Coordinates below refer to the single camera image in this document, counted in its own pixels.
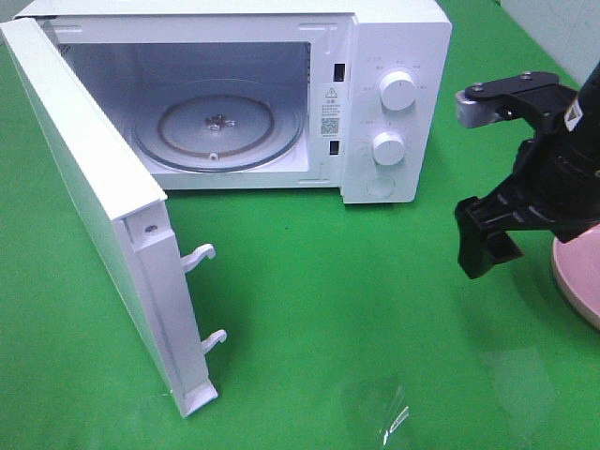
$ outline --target white wall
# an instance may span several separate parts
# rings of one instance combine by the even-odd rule
[[[0,22],[9,21],[30,3],[31,0],[0,0]]]
[[[502,0],[501,5],[575,81],[585,82],[600,61],[600,0]]]

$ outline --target clear plastic piece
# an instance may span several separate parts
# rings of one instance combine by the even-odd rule
[[[354,448],[415,450],[409,425],[410,408],[395,377],[360,382],[342,393]]]

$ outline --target microwave oven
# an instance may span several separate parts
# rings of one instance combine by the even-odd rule
[[[0,25],[182,415],[215,398],[163,189],[414,198],[451,24],[433,0],[36,0]]]

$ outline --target control knob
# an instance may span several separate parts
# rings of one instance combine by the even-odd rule
[[[386,131],[373,140],[373,159],[382,166],[393,166],[404,159],[406,149],[399,134]]]
[[[388,73],[379,84],[383,106],[400,111],[411,106],[416,97],[416,86],[411,74],[396,70]]]

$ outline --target microwave door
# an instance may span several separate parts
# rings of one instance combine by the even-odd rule
[[[38,24],[0,25],[56,165],[142,340],[182,415],[217,396],[185,272],[210,245],[181,258],[166,195],[134,156]]]

